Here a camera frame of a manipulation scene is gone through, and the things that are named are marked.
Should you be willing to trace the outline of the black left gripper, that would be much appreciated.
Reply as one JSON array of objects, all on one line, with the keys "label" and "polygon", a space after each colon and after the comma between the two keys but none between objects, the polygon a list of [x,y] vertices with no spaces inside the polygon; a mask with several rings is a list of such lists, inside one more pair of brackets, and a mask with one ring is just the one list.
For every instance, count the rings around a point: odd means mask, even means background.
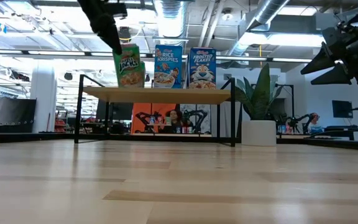
[{"label": "black left gripper", "polygon": [[88,18],[94,33],[105,42],[115,54],[122,54],[119,35],[115,26],[115,17],[127,16],[127,8],[123,2],[103,0],[77,0]]}]

